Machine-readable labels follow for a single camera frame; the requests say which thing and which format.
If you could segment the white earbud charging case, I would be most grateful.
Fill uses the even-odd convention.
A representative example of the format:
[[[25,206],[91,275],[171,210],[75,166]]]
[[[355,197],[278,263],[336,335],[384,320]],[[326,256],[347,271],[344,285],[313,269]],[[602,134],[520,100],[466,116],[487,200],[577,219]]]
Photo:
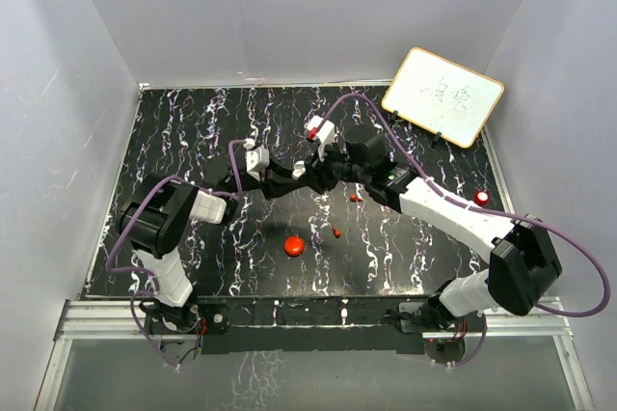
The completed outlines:
[[[307,171],[307,166],[305,161],[297,161],[294,163],[292,177],[296,180],[301,178]]]

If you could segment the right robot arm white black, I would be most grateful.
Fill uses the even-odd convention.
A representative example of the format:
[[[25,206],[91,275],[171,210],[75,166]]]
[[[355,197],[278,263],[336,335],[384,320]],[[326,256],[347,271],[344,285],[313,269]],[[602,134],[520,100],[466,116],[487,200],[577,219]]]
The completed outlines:
[[[317,152],[307,165],[321,188],[355,182],[376,203],[422,220],[468,246],[486,270],[443,283],[419,308],[398,319],[449,331],[473,312],[502,308],[527,315],[562,273],[548,232],[523,219],[474,212],[474,204],[449,191],[432,188],[408,163],[389,158],[382,136],[366,125],[350,129],[341,150],[335,127],[313,121],[308,139]]]

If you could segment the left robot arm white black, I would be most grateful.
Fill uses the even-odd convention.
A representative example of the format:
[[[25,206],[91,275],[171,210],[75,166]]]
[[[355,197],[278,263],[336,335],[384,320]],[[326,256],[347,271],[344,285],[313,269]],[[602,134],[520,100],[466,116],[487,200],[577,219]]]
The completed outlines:
[[[241,165],[235,161],[211,168],[212,177],[197,186],[179,177],[148,175],[121,209],[117,243],[107,260],[111,273],[129,272],[116,258],[128,241],[140,262],[136,271],[153,282],[146,295],[150,305],[140,309],[177,333],[201,323],[193,284],[186,275],[178,246],[192,221],[226,225],[234,217],[243,193],[259,190],[267,199],[289,194],[303,186],[301,178],[258,150],[249,151]]]

